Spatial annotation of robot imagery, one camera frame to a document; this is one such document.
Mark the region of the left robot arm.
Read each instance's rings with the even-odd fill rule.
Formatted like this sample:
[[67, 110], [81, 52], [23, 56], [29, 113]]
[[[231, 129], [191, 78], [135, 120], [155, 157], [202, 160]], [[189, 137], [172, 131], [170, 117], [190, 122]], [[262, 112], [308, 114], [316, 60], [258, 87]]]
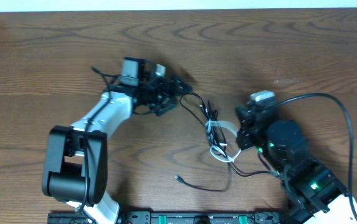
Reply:
[[125, 57], [118, 75], [92, 70], [106, 84], [100, 101], [80, 120], [49, 132], [42, 192], [75, 211], [51, 213], [48, 223], [123, 222], [119, 204], [106, 190], [108, 139], [137, 107], [161, 116], [193, 90], [178, 75], [167, 77], [165, 66], [142, 58]]

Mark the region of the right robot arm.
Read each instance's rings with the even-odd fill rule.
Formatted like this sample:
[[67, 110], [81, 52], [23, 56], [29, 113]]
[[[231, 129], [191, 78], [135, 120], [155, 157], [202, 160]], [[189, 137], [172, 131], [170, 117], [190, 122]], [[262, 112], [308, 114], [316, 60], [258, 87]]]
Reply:
[[357, 203], [350, 185], [311, 154], [311, 145], [294, 120], [280, 117], [271, 96], [236, 108], [236, 142], [255, 147], [268, 171], [281, 180], [288, 208], [280, 223], [357, 223]]

